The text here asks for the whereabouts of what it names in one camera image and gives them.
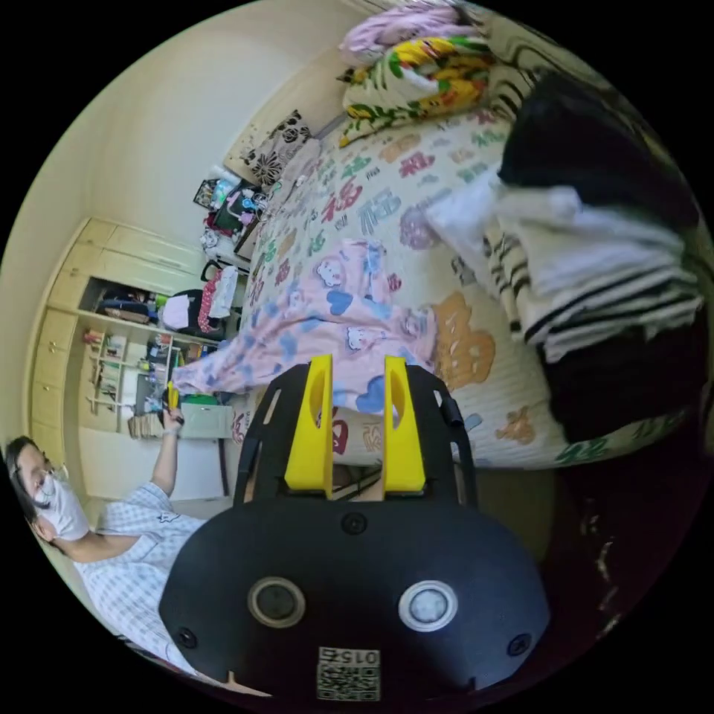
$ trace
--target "checkered shirt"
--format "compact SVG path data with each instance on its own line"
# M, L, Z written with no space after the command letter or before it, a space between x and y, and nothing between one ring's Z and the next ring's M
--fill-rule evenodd
M204 521L176 513L154 483L108 504L97 533L140 536L125 553L75 563L99 614L135 645L188 674L195 670L169 637L158 615L169 571L186 540Z

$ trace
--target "qr code sticker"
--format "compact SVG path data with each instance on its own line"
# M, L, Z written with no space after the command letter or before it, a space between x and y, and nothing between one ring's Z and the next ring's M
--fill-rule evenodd
M379 650L320 647L318 699L379 701Z

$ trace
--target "face mask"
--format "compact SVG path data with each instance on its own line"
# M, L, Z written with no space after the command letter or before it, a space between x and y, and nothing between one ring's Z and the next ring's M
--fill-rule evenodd
M52 523L57 531L57 538L78 541L89 532L89 522L79 499L60 473L54 472L45 476L35 501L48 506L36 511Z

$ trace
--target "hair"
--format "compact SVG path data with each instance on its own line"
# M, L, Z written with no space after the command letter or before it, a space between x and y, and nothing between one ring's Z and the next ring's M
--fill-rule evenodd
M39 446L30 437L17 437L10 441L5 447L5 465L7 467L7 472L10 474L10 482L13 484L13 490L15 491L15 496L20 503L20 508L22 509L22 515L29 525L33 526L37 522L37 510L48 508L47 504L37 503L30 494L25 489L25 485L22 482L22 476L20 474L20 468L18 466L17 460L22 453L22 449L25 446L34 446L37 451L41 451ZM46 541L48 545L57 548L60 552L62 549L52 541Z

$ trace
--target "pink blanket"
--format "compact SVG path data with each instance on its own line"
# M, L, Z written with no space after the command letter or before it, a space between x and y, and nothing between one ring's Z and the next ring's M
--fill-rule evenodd
M332 354L335 407L380 414L385 400L385 356L403 357L430 371L437 326L431 309L392 305L384 249L345 241L316 260L224 349L186 367L172 381L179 392L241 393L316 355Z
M450 4L412 0L360 22L345 36L339 48L340 55L352 67L368 67L383 57L389 48L408 39L481 33L479 27L463 25L460 20L458 10Z

